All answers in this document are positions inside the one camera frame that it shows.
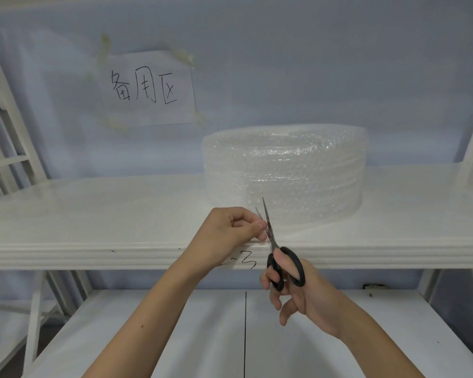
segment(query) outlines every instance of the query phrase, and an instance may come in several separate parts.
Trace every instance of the white shelving unit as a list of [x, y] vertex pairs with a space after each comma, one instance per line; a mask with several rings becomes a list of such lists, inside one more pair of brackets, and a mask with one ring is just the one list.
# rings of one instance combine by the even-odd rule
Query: white shelving unit
[[[20, 191], [21, 187], [31, 188], [47, 180], [1, 66], [0, 130], [5, 138], [0, 141], [1, 200]], [[57, 300], [43, 299], [46, 281]], [[71, 315], [76, 311], [57, 271], [38, 270], [33, 288], [29, 301], [0, 301], [0, 369], [25, 343], [25, 366], [28, 366], [37, 354], [40, 325], [49, 317], [66, 319], [61, 313]]]
[[[47, 181], [0, 198], [0, 269], [165, 269], [211, 208], [202, 174]], [[368, 167], [355, 215], [277, 236], [319, 268], [472, 268], [473, 167]], [[249, 244], [230, 267], [268, 253]]]
[[[25, 377], [79, 378], [146, 293], [93, 292]], [[419, 293], [347, 294], [384, 327], [426, 377], [473, 378], [473, 355]], [[153, 377], [241, 378], [244, 369], [250, 378], [364, 378], [344, 345], [306, 317], [294, 315], [282, 327], [268, 292], [195, 291]]]
[[[0, 300], [0, 370], [26, 343], [31, 302], [27, 300]], [[41, 323], [56, 311], [56, 301], [42, 303]]]
[[[0, 270], [36, 271], [31, 301], [0, 303], [0, 367], [27, 334], [25, 376], [80, 377], [145, 295], [91, 292], [82, 270], [168, 268], [212, 208], [203, 176], [47, 180], [1, 67], [0, 119], [14, 152], [0, 145]], [[318, 268], [428, 268], [419, 292], [429, 299], [440, 269], [473, 269], [473, 138], [460, 164], [368, 167], [355, 215], [277, 237]], [[267, 244], [246, 244], [221, 267], [263, 269], [268, 253]], [[79, 310], [56, 270], [73, 270], [88, 297]], [[42, 299], [46, 277], [58, 304], [75, 314], [34, 360], [40, 324], [58, 307]], [[473, 355], [419, 292], [348, 294], [427, 377], [473, 378]], [[284, 378], [313, 371], [362, 377], [351, 358], [299, 315], [280, 327], [265, 292], [196, 291], [155, 376], [261, 377], [273, 369]]]

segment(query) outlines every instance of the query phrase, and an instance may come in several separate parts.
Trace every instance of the bubble wrap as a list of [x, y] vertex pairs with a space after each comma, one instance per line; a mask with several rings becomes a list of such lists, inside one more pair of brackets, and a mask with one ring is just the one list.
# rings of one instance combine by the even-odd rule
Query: bubble wrap
[[367, 143], [366, 129], [336, 124], [214, 133], [202, 142], [209, 199], [255, 211], [264, 197], [274, 228], [338, 220], [361, 204]]

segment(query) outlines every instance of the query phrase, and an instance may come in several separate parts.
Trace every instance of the black scissors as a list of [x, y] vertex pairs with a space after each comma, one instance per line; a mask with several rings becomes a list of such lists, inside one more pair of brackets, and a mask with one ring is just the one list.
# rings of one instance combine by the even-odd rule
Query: black scissors
[[[271, 243], [271, 254], [268, 255], [268, 261], [266, 262], [266, 268], [268, 268], [270, 265], [273, 267], [275, 271], [277, 271], [278, 275], [280, 276], [280, 280], [278, 283], [275, 281], [272, 281], [273, 287], [281, 292], [284, 289], [284, 276], [282, 275], [282, 268], [277, 264], [277, 261], [275, 261], [273, 257], [273, 251], [274, 249], [280, 249], [284, 254], [288, 255], [290, 259], [292, 260], [293, 263], [295, 263], [296, 269], [298, 269], [298, 273], [300, 274], [300, 279], [297, 280], [293, 276], [289, 275], [289, 278], [291, 279], [292, 283], [295, 284], [296, 286], [303, 286], [305, 284], [305, 272], [303, 270], [303, 265], [301, 264], [300, 259], [296, 254], [287, 248], [286, 246], [278, 246], [277, 242], [275, 241], [275, 235], [273, 234], [273, 229], [271, 228], [271, 223], [270, 223], [270, 217], [268, 216], [268, 210], [266, 209], [266, 203], [264, 197], [263, 199], [263, 206], [265, 207], [265, 215], [266, 215], [266, 223], [268, 224], [268, 227], [266, 228], [266, 235], [270, 239]], [[261, 214], [258, 211], [258, 208], [256, 207], [256, 211], [258, 215], [263, 219]]]

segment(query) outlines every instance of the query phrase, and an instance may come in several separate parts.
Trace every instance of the white shelf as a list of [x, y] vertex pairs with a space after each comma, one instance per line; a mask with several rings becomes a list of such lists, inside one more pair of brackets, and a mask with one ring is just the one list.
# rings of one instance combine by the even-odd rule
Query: white shelf
[[[415, 291], [348, 291], [427, 378], [473, 378], [473, 354]], [[364, 378], [339, 340], [294, 315], [285, 327], [268, 292], [247, 294], [246, 376]]]
[[[202, 174], [36, 185], [0, 197], [0, 269], [165, 269], [211, 208]], [[322, 268], [473, 267], [473, 168], [368, 167], [355, 215], [276, 235]], [[229, 266], [264, 268], [268, 253], [249, 244]]]
[[[31, 302], [27, 300], [0, 300], [0, 369], [26, 343], [30, 304]], [[55, 307], [54, 300], [46, 300], [42, 306], [44, 312], [51, 312]]]
[[[143, 299], [145, 291], [95, 292], [25, 377], [79, 378]], [[428, 378], [473, 378], [473, 355], [414, 291], [349, 291]], [[364, 378], [339, 340], [300, 314], [286, 327], [265, 291], [195, 291], [153, 377]]]
[[[94, 292], [24, 377], [80, 378], [146, 294]], [[240, 378], [244, 375], [244, 335], [244, 291], [195, 291], [153, 376]]]

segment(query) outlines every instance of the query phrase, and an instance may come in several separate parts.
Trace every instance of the person's right hand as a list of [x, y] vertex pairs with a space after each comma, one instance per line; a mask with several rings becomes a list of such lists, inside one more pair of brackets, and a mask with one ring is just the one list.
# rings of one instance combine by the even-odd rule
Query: person's right hand
[[[278, 282], [278, 273], [270, 266], [260, 277], [261, 284], [266, 290], [270, 289], [270, 301], [275, 309], [280, 310], [280, 324], [285, 325], [291, 315], [297, 311], [306, 315], [315, 325], [326, 333], [340, 338], [344, 313], [350, 310], [352, 301], [323, 279], [308, 261], [301, 259], [305, 271], [305, 285], [297, 287], [289, 279], [292, 275], [299, 279], [299, 273], [292, 260], [280, 249], [273, 252], [277, 264], [283, 269], [284, 289], [278, 292], [271, 285], [271, 280]], [[290, 295], [284, 305], [280, 296]]]

